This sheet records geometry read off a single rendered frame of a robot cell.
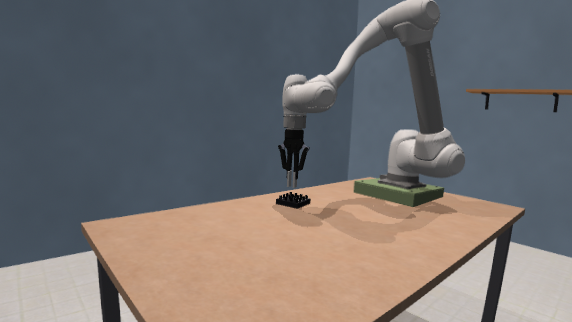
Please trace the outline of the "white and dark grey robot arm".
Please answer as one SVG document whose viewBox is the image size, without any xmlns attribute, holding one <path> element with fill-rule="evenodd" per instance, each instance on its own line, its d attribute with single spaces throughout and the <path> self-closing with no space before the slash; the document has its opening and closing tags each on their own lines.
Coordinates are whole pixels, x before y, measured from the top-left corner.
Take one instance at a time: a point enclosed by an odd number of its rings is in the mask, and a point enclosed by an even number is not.
<svg viewBox="0 0 572 322">
<path fill-rule="evenodd" d="M 430 45 L 439 19 L 440 10 L 433 0 L 398 3 L 364 28 L 330 74 L 309 81 L 304 75 L 288 76 L 283 88 L 283 127 L 306 128 L 306 113 L 321 113 L 334 105 L 337 89 L 357 58 L 387 40 L 398 38 L 406 49 L 420 132 L 399 130 L 395 134 L 389 149 L 388 172 L 380 175 L 378 183 L 412 189 L 426 187 L 419 182 L 419 174 L 447 178 L 459 173 L 465 165 L 465 155 L 443 125 Z"/>
</svg>

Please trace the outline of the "black knob box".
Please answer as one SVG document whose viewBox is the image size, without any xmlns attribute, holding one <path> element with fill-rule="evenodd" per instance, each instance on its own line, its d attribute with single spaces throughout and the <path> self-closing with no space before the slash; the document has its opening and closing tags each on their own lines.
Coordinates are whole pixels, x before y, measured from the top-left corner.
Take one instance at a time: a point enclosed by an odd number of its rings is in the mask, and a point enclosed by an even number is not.
<svg viewBox="0 0 572 322">
<path fill-rule="evenodd" d="M 300 208 L 303 207 L 305 205 L 310 204 L 311 199 L 308 198 L 308 195 L 303 196 L 303 194 L 297 195 L 297 193 L 292 194 L 292 192 L 279 195 L 279 198 L 276 199 L 276 204 L 278 205 L 283 205 L 283 206 L 288 206 L 288 207 L 292 207 L 292 208 Z"/>
</svg>

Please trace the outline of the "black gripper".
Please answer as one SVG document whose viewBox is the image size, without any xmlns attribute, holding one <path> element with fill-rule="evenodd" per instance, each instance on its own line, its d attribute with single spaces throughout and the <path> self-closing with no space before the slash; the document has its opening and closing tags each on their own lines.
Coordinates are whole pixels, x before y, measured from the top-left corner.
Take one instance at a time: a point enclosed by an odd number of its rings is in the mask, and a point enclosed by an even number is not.
<svg viewBox="0 0 572 322">
<path fill-rule="evenodd" d="M 287 187 L 291 186 L 292 177 L 292 155 L 294 152 L 294 172 L 293 172 L 293 188 L 297 187 L 298 171 L 302 170 L 304 167 L 305 159 L 309 147 L 304 145 L 303 142 L 304 131 L 303 130 L 285 130 L 285 140 L 284 143 L 278 145 L 281 155 L 282 168 L 287 170 Z M 287 160 L 285 154 L 285 147 L 287 149 Z M 299 163 L 299 151 L 303 147 L 303 152 L 301 155 Z"/>
</svg>

